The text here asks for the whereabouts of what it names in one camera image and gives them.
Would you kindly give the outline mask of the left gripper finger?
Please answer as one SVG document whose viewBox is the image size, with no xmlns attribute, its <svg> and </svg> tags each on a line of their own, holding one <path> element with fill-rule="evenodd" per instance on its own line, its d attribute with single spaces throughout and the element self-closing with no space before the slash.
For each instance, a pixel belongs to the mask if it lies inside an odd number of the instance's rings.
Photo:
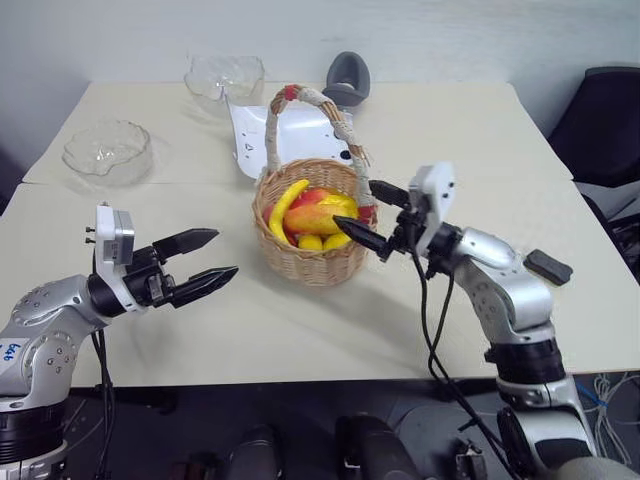
<svg viewBox="0 0 640 480">
<path fill-rule="evenodd" d="M 223 288 L 238 273 L 237 266 L 217 267 L 191 276 L 186 282 L 174 286 L 168 302 L 180 308 Z"/>
<path fill-rule="evenodd" d="M 219 231 L 211 228 L 192 228 L 152 243 L 158 259 L 165 263 L 169 258 L 179 254 L 187 254 L 202 248 L 219 235 Z"/>
</svg>

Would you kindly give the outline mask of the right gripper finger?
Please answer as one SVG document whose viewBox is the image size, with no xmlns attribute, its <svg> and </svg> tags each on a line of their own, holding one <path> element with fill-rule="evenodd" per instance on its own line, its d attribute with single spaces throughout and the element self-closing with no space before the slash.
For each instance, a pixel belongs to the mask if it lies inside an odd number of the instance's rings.
<svg viewBox="0 0 640 480">
<path fill-rule="evenodd" d="M 411 208 L 409 193 L 383 180 L 370 180 L 369 188 L 372 195 L 379 201 L 401 209 Z"/>
<path fill-rule="evenodd" d="M 333 220 L 352 241 L 374 252 L 381 261 L 388 260 L 393 249 L 387 238 L 371 230 L 359 220 L 338 215 L 334 215 Z"/>
</svg>

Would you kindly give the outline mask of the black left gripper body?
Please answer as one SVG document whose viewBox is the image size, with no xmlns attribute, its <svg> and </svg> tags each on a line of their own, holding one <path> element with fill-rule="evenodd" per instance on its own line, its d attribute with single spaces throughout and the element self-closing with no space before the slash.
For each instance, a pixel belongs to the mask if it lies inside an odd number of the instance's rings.
<svg viewBox="0 0 640 480">
<path fill-rule="evenodd" d="M 123 281 L 137 304 L 159 307 L 172 301 L 175 282 L 163 269 L 166 262 L 167 254 L 160 243 L 133 252 Z"/>
</svg>

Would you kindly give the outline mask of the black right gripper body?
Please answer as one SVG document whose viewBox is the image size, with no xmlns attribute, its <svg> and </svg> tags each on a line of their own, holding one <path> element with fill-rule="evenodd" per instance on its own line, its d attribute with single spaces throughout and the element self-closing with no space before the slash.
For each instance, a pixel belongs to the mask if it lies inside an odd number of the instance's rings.
<svg viewBox="0 0 640 480">
<path fill-rule="evenodd" d="M 396 217 L 396 227 L 391 236 L 394 251 L 420 256 L 418 241 L 425 230 L 428 214 L 428 199 L 421 198 L 418 206 L 413 207 L 407 198 L 395 198 L 391 204 L 401 209 Z"/>
</svg>

